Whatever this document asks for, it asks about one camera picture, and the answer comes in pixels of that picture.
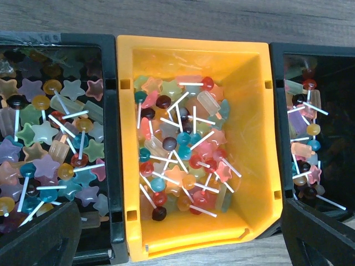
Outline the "black candy bin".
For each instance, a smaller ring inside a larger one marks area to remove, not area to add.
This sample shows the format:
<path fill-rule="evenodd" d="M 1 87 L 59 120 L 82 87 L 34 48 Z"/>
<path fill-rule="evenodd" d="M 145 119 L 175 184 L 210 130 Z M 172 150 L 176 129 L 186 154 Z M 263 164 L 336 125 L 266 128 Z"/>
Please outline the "black candy bin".
<path fill-rule="evenodd" d="M 74 202 L 71 265 L 129 258 L 115 45 L 107 34 L 1 33 L 1 237 Z"/>
<path fill-rule="evenodd" d="M 354 49 L 272 43 L 284 199 L 354 220 Z"/>

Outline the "orange candy bin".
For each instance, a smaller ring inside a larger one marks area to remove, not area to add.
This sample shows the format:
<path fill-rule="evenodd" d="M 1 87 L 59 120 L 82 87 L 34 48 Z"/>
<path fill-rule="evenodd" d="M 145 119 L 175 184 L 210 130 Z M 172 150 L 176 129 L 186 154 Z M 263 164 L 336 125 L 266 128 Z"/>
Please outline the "orange candy bin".
<path fill-rule="evenodd" d="M 282 212 L 268 44 L 133 35 L 116 44 L 131 260 L 267 231 Z"/>

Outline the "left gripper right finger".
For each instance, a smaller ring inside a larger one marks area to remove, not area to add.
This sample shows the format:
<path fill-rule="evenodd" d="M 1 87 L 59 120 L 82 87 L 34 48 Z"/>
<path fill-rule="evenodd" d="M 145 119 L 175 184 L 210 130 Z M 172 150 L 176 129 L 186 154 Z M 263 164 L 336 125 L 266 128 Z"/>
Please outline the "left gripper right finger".
<path fill-rule="evenodd" d="M 285 200 L 281 230 L 293 265 L 354 265 L 354 229 L 301 201 Z"/>

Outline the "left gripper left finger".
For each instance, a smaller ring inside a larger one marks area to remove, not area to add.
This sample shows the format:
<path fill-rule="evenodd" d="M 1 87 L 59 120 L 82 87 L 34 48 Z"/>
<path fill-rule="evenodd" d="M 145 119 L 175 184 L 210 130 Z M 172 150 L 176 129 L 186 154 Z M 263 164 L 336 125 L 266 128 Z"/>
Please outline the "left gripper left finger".
<path fill-rule="evenodd" d="M 67 202 L 1 237 L 1 265 L 71 265 L 82 231 L 74 202 Z"/>

